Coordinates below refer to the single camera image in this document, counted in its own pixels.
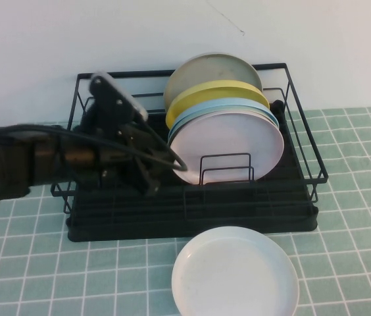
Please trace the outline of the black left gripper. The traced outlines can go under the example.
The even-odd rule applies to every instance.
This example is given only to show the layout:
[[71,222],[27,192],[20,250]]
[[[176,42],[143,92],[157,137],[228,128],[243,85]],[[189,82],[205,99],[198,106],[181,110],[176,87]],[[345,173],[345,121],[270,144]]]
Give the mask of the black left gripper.
[[[117,144],[160,159],[171,159],[171,155],[155,137],[138,126],[122,126],[114,139]],[[147,163],[139,156],[113,147],[99,148],[99,188],[129,186],[144,196],[157,194],[160,182],[147,170]]]

